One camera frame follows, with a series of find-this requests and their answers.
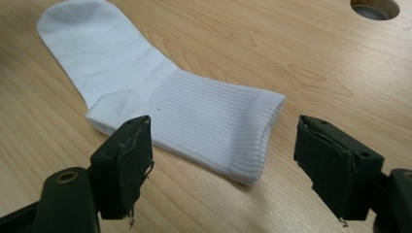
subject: table surface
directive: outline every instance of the table surface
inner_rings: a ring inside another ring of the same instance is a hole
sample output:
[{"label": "table surface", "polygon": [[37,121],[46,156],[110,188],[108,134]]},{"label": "table surface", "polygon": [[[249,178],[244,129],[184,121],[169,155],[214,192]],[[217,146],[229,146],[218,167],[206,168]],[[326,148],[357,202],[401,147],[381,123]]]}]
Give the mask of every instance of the table surface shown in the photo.
[{"label": "table surface", "polygon": [[[39,200],[45,178],[89,165],[107,139],[36,22],[54,0],[0,1],[0,216]],[[292,159],[299,115],[333,123],[412,168],[412,3],[375,21],[348,0],[114,0],[145,37],[196,75],[283,93],[265,167],[247,188],[154,148],[130,232],[372,232],[375,214],[343,227]],[[129,232],[128,220],[100,221]]]}]

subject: screw hole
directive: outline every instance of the screw hole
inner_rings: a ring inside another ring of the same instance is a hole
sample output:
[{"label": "screw hole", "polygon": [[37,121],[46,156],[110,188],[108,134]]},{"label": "screw hole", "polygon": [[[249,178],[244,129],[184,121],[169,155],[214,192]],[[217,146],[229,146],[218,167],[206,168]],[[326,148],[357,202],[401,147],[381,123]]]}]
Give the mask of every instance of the screw hole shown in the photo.
[{"label": "screw hole", "polygon": [[362,155],[363,157],[370,157],[370,153],[368,152],[361,152],[360,155]]},{"label": "screw hole", "polygon": [[65,172],[63,174],[61,174],[60,176],[58,176],[55,181],[57,183],[69,183],[73,180],[75,180],[78,177],[78,173],[77,172]]},{"label": "screw hole", "polygon": [[412,182],[412,172],[405,172],[403,175]]}]

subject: wood grain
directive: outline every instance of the wood grain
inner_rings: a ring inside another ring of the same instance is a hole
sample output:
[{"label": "wood grain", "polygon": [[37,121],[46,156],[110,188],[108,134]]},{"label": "wood grain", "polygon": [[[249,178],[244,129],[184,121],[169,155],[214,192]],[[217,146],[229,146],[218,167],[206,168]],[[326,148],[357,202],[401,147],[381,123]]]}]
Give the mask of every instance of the wood grain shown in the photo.
[{"label": "wood grain", "polygon": [[[0,216],[39,199],[44,179],[87,167],[106,140],[36,31],[58,1],[0,1]],[[372,232],[344,228],[292,159],[299,115],[328,120],[412,168],[412,4],[387,21],[349,1],[114,0],[164,55],[210,79],[283,93],[263,174],[253,188],[154,148],[131,232]],[[101,221],[128,232],[128,221]]]}]

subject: black plastic part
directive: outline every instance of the black plastic part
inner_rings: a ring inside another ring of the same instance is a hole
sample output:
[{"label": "black plastic part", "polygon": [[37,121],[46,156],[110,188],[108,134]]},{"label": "black plastic part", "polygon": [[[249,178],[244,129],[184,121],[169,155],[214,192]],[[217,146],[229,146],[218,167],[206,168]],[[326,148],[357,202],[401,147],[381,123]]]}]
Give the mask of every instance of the black plastic part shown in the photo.
[{"label": "black plastic part", "polygon": [[389,177],[389,193],[400,232],[412,232],[412,171],[393,169]]},{"label": "black plastic part", "polygon": [[46,179],[33,232],[100,232],[86,169],[69,168]]},{"label": "black plastic part", "polygon": [[381,173],[379,179],[372,184],[370,209],[376,213],[373,224],[374,233],[399,233],[399,227],[391,206],[390,179]]},{"label": "black plastic part", "polygon": [[382,155],[322,119],[301,116],[293,158],[337,218],[366,219]]},{"label": "black plastic part", "polygon": [[0,218],[1,233],[29,233],[33,231],[38,202]]},{"label": "black plastic part", "polygon": [[140,186],[154,166],[151,119],[124,123],[90,158],[88,168],[97,209],[103,219],[133,215]]}]

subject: sock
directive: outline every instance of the sock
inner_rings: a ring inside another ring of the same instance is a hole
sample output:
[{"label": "sock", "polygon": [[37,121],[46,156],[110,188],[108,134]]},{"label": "sock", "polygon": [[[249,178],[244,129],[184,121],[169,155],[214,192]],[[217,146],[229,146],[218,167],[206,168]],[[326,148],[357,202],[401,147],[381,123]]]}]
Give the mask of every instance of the sock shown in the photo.
[{"label": "sock", "polygon": [[37,29],[97,129],[112,134],[125,121],[149,115],[156,146],[240,183],[256,183],[284,95],[179,69],[103,0],[58,3]]}]

